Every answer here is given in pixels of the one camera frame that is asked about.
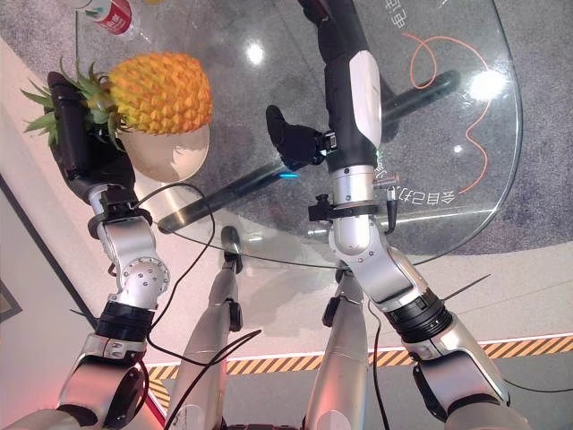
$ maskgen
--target wall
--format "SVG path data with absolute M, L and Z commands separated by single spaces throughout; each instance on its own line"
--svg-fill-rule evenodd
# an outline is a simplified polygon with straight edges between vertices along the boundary
M 52 408 L 78 356 L 88 321 L 0 193 L 0 276 L 21 312 L 0 323 L 0 428 Z M 156 428 L 147 408 L 130 428 Z

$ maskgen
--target robotic hand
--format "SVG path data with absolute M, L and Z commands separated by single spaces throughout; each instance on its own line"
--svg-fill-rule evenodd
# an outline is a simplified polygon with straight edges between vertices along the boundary
M 115 267 L 117 292 L 86 339 L 56 409 L 30 414 L 7 429 L 122 428 L 144 401 L 145 337 L 169 271 L 155 251 L 151 216 L 135 207 L 129 158 L 106 132 L 85 129 L 82 97 L 61 74 L 52 72 L 47 81 L 58 127 L 52 153 L 68 187 L 95 212 L 90 233 Z
M 400 335 L 417 363 L 414 377 L 426 407 L 446 422 L 446 429 L 529 429 L 509 408 L 509 393 L 495 364 L 371 219 L 378 211 L 373 173 L 381 143 L 381 80 L 353 2 L 299 3 L 318 29 L 329 128 L 336 142 L 326 153 L 333 203 L 326 194 L 318 196 L 319 204 L 309 208 L 311 220 L 332 222 L 330 247 Z M 360 425 L 342 403 L 333 408 L 319 401 L 332 392 L 329 381 L 336 371 L 321 369 L 313 393 L 317 401 L 309 407 L 305 428 L 322 428 L 333 410 Z

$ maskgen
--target yellow pineapple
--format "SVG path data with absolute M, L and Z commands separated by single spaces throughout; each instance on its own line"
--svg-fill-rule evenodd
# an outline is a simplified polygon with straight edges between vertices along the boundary
M 210 121 L 211 97 L 207 75 L 195 58 L 171 52 L 139 55 L 114 67 L 109 75 L 82 75 L 77 81 L 62 75 L 86 99 L 89 120 L 107 124 L 115 142 L 115 130 L 141 130 L 151 134 L 186 133 Z M 34 85 L 40 95 L 23 91 L 29 99 L 53 109 L 49 89 Z M 29 124 L 26 131 L 44 129 L 50 143 L 56 137 L 54 115 L 48 112 Z

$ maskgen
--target glass table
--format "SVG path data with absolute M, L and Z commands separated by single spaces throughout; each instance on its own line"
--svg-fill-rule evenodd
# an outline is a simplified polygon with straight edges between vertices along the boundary
M 310 222 L 307 211 L 316 195 L 331 193 L 326 163 L 287 169 L 265 122 L 274 104 L 291 124 L 328 130 L 324 64 L 299 4 L 132 3 L 139 31 L 130 40 L 78 16 L 82 62 L 108 70 L 127 57 L 165 50 L 198 58 L 210 78 L 213 116 L 207 157 L 188 181 L 205 194 L 226 190 L 215 212 L 218 229 L 237 227 L 252 257 L 334 267 L 329 225 Z M 521 143 L 519 91 L 495 6 L 492 0 L 355 3 L 382 80 L 376 177 L 400 178 L 398 225 L 389 242 L 414 262 L 462 252 L 506 198 Z M 139 196 L 163 185 L 139 173 L 137 180 Z M 379 198 L 384 207 L 385 193 Z M 210 221 L 193 216 L 197 199 L 172 188 L 147 207 L 163 231 L 204 242 Z M 378 222 L 384 228 L 386 216 Z M 463 252 L 473 253 L 471 243 Z

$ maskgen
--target black cylindrical joint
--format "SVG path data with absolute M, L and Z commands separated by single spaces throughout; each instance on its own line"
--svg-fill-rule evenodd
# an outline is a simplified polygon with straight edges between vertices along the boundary
M 429 289 L 414 301 L 385 315 L 405 343 L 428 340 L 445 330 L 452 321 L 446 306 Z
M 96 334 L 106 338 L 141 342 L 150 329 L 153 312 L 140 307 L 107 302 Z

